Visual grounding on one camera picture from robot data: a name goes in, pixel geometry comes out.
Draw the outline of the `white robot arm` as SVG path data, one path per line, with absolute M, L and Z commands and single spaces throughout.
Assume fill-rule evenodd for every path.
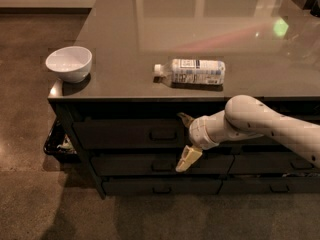
M 186 145 L 176 166 L 187 171 L 204 150 L 225 141 L 240 141 L 267 136 L 320 167 L 320 126 L 282 115 L 247 95 L 232 97 L 225 108 L 211 116 L 192 118 L 179 113 L 188 129 L 192 145 Z

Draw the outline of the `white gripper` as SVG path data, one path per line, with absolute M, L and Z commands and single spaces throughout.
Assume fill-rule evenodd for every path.
M 184 147 L 176 166 L 177 172 L 185 172 L 202 156 L 202 150 L 216 147 L 218 143 L 214 142 L 208 135 L 206 129 L 208 116 L 202 116 L 195 120 L 184 112 L 179 112 L 177 116 L 182 120 L 183 125 L 189 128 L 189 139 L 195 145 Z

